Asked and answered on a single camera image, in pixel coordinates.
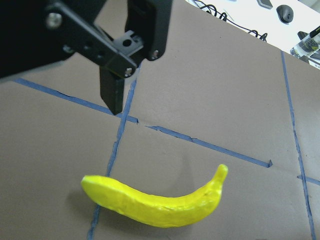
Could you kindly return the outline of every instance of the black cable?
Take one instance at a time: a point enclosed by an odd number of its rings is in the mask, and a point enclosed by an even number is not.
[[[243,27],[243,26],[240,26],[240,25],[236,24],[235,22],[233,22],[233,21],[231,21],[230,19],[227,18],[228,16],[227,16],[227,14],[226,14],[225,12],[223,12],[223,13],[218,12],[218,11],[217,11],[217,8],[216,8],[214,5],[212,5],[212,4],[205,4],[205,3],[204,3],[203,1],[201,1],[201,0],[192,0],[192,1],[193,1],[193,3],[194,3],[199,9],[205,9],[205,8],[207,8],[208,11],[206,11],[206,12],[209,13],[209,14],[212,14],[211,10],[213,10],[215,17],[217,16],[217,13],[218,13],[218,14],[220,14],[220,17],[219,17],[219,18],[222,19],[223,21],[225,21],[225,22],[226,22],[226,21],[229,21],[229,22],[232,23],[233,25],[236,25],[237,27],[239,27],[239,28],[241,28],[241,29],[247,30],[249,34],[250,34],[250,33],[255,33],[255,37],[256,37],[256,38],[257,38],[257,37],[260,37],[261,40],[263,40],[264,42],[267,42],[267,39],[266,39],[267,36],[268,36],[267,33],[264,33],[264,34],[260,35],[257,30],[251,30],[251,29],[248,29],[248,28],[246,28],[246,27]]]
[[[248,32],[248,34],[250,34],[250,33],[254,33],[256,38],[259,36],[257,30],[250,30],[250,31]]]
[[[227,21],[227,17],[228,17],[228,15],[225,12],[223,12],[223,13],[220,14],[219,19],[221,19],[221,20],[226,22]]]
[[[212,14],[212,13],[211,13],[211,10],[214,10],[214,16],[215,16],[215,17],[217,16],[218,11],[217,11],[216,7],[215,7],[214,5],[212,5],[212,4],[204,5],[204,6],[199,7],[199,8],[200,8],[200,9],[208,8],[210,14]]]

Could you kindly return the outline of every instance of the tape line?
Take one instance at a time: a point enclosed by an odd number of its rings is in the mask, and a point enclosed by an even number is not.
[[[106,170],[107,177],[110,176],[111,170],[112,170],[112,168],[115,164],[115,161],[117,159],[119,144],[120,144],[120,141],[121,141],[122,136],[125,131],[126,122],[128,120],[129,111],[130,111],[132,99],[134,97],[136,84],[137,84],[137,80],[134,80],[131,83],[130,90],[129,90],[127,98],[126,98],[125,106],[124,106],[122,116],[121,116],[120,125],[118,128],[117,134],[116,134],[116,141],[113,144],[112,154],[110,156],[109,163],[108,163],[107,170]],[[99,213],[100,213],[100,206],[96,205],[94,213],[93,213],[93,220],[91,222],[91,228],[89,229],[88,234],[87,234],[87,240],[94,239],[94,231],[95,231],[96,226],[99,221]]]
[[[302,176],[301,176],[301,175],[296,176],[296,177],[297,177],[298,179],[302,179]],[[319,186],[320,186],[320,181],[317,180],[317,179],[314,179],[314,178],[312,178],[312,177],[306,176],[306,177],[305,177],[305,180],[306,180],[307,182],[309,182],[309,183],[316,184],[316,185],[319,185]]]
[[[162,132],[164,134],[168,134],[168,135],[174,136],[176,138],[183,139],[183,140],[186,140],[188,142],[191,142],[191,143],[194,143],[194,144],[198,144],[200,146],[203,146],[203,147],[218,151],[220,153],[227,154],[227,155],[236,157],[238,159],[245,160],[245,161],[253,163],[253,164],[257,164],[257,165],[265,167],[265,168],[270,168],[273,165],[271,160],[270,160],[270,162],[264,162],[264,161],[255,159],[253,157],[246,156],[246,155],[243,155],[241,153],[238,153],[238,152],[223,148],[221,146],[217,146],[217,145],[211,144],[209,142],[202,141],[202,140],[197,139],[197,138],[192,138],[192,137],[190,137],[188,135],[184,135],[184,134],[176,132],[176,131],[172,131],[172,130],[164,128],[162,126],[146,126],[146,127],[150,128],[150,129],[153,129],[153,130],[156,130],[156,131],[160,131],[160,132]]]
[[[296,132],[295,113],[294,113],[294,108],[293,108],[292,98],[291,98],[291,93],[290,93],[287,65],[286,65],[286,61],[285,61],[285,54],[284,54],[283,51],[281,51],[281,60],[282,60],[283,75],[284,75],[284,80],[285,80],[286,94],[287,94],[287,97],[288,97],[289,108],[290,108],[290,115],[291,115],[291,122],[292,122],[292,128],[293,128],[294,141],[295,141],[296,151],[298,153],[298,161],[299,161],[299,166],[300,166],[300,171],[301,171],[301,179],[302,179],[302,185],[303,185],[304,199],[305,199],[306,210],[307,210],[308,218],[309,218],[311,237],[312,237],[312,240],[316,240],[316,232],[315,232],[314,220],[313,220],[313,217],[312,217],[310,203],[309,203],[309,194],[308,194],[306,173],[305,173],[304,163],[303,163],[303,160],[302,160],[302,155],[301,155],[300,145],[299,145],[299,141],[298,141],[298,137],[297,137],[297,132]]]
[[[87,108],[94,109],[94,110],[97,110],[99,112],[102,112],[102,113],[109,114],[109,115],[113,116],[113,114],[109,110],[109,108],[107,108],[105,106],[101,106],[101,105],[95,104],[95,103],[90,102],[90,101],[83,100],[83,99],[75,97],[75,96],[66,95],[66,94],[64,94],[62,92],[59,92],[59,91],[55,90],[55,89],[40,85],[40,84],[35,83],[33,81],[28,81],[28,80],[25,80],[23,78],[18,78],[16,80],[14,80],[13,82],[15,82],[17,84],[24,85],[26,87],[29,87],[29,88],[32,88],[32,89],[35,89],[35,90],[38,90],[38,91],[46,93],[46,94],[50,94],[50,95],[56,96],[56,97],[64,99],[64,100],[68,100],[70,102],[85,106]],[[122,115],[123,115],[122,113],[119,113],[119,114],[116,115],[116,117],[121,118]],[[132,123],[138,123],[138,119],[133,117],[133,116],[127,116],[127,120],[129,122],[132,122]]]

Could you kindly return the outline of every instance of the toy banana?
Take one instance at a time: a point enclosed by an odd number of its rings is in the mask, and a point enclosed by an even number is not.
[[[211,214],[218,206],[226,165],[219,165],[206,185],[189,195],[164,197],[149,195],[113,178],[86,175],[81,185],[97,204],[131,219],[160,228],[181,227],[196,223]]]

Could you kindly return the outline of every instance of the cardboard sheet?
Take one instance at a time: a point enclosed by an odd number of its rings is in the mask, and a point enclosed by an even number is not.
[[[114,37],[125,24],[125,4],[109,0],[98,18]],[[283,63],[307,182],[297,178]],[[202,221],[167,229],[102,208],[89,240],[320,238],[320,185],[309,181],[320,180],[318,76],[316,68],[175,0],[166,53],[142,63],[129,113],[139,123],[126,122],[111,177],[178,197],[226,164],[222,200]],[[104,106],[98,67],[79,55],[23,77]],[[0,83],[0,102],[0,239],[86,239],[96,205],[80,181],[106,174],[121,120],[13,81]]]
[[[103,209],[95,239],[308,239],[301,181],[280,166],[265,168],[128,122],[111,176],[145,193],[178,197],[207,183],[219,164],[229,174],[207,218],[160,229]]]
[[[285,61],[305,174],[320,180],[320,71],[291,56]]]
[[[281,51],[184,1],[172,12],[167,51],[143,62],[131,115],[298,171]]]
[[[15,82],[0,85],[0,239],[84,239],[119,118]]]

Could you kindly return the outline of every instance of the black object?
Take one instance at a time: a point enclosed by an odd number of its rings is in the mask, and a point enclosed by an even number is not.
[[[304,39],[307,35],[308,35],[308,33],[304,32],[304,31],[299,31],[298,32],[298,37],[299,37],[300,40]],[[310,58],[314,58],[314,59],[319,59],[320,60],[320,52],[319,52],[319,50],[316,51],[314,54],[312,54],[310,56]]]
[[[272,9],[274,6],[272,6],[270,0],[257,0],[258,4],[261,7],[267,8],[267,9]]]
[[[302,61],[306,62],[307,64],[313,65],[314,67],[320,69],[320,64],[319,64],[318,62],[316,62],[315,60],[307,57],[307,56],[302,56],[302,57],[300,57],[300,60],[302,60]]]
[[[100,95],[113,114],[124,78],[166,49],[172,0],[128,0],[126,33],[113,39],[94,24],[107,0],[0,1],[0,78],[66,60],[78,52],[100,67]]]
[[[280,5],[276,8],[281,22],[288,24],[294,19],[294,11],[288,5]]]
[[[259,33],[258,33],[258,31],[257,30],[250,30],[250,29],[248,29],[248,28],[246,28],[246,27],[243,27],[243,26],[240,26],[240,25],[238,25],[238,24],[236,24],[235,22],[233,22],[233,21],[231,21],[230,19],[228,19],[228,16],[227,16],[227,14],[225,13],[225,12],[223,12],[223,13],[220,13],[220,12],[218,12],[217,11],[217,8],[214,6],[214,5],[212,5],[212,4],[205,4],[203,1],[201,1],[201,0],[193,0],[194,1],[194,3],[197,5],[197,7],[199,8],[199,9],[207,9],[206,10],[206,12],[207,13],[209,13],[209,14],[213,14],[212,13],[212,11],[214,11],[214,16],[216,17],[217,16],[217,14],[220,14],[220,19],[222,19],[222,20],[224,20],[225,22],[230,22],[230,23],[232,23],[233,25],[235,25],[235,26],[237,26],[237,27],[239,27],[239,28],[241,28],[241,29],[244,29],[244,30],[247,30],[247,31],[249,31],[248,33],[250,34],[250,33],[255,33],[255,36],[256,37],[260,37],[260,39],[261,40],[263,40],[264,42],[267,42],[267,33],[264,33],[264,34],[262,34],[262,35],[260,35]]]
[[[310,38],[315,37],[316,35],[318,35],[320,33],[320,26],[318,26],[315,30],[310,32]]]
[[[304,39],[306,36],[308,36],[308,33],[304,32],[304,31],[298,32],[298,37],[300,40]]]

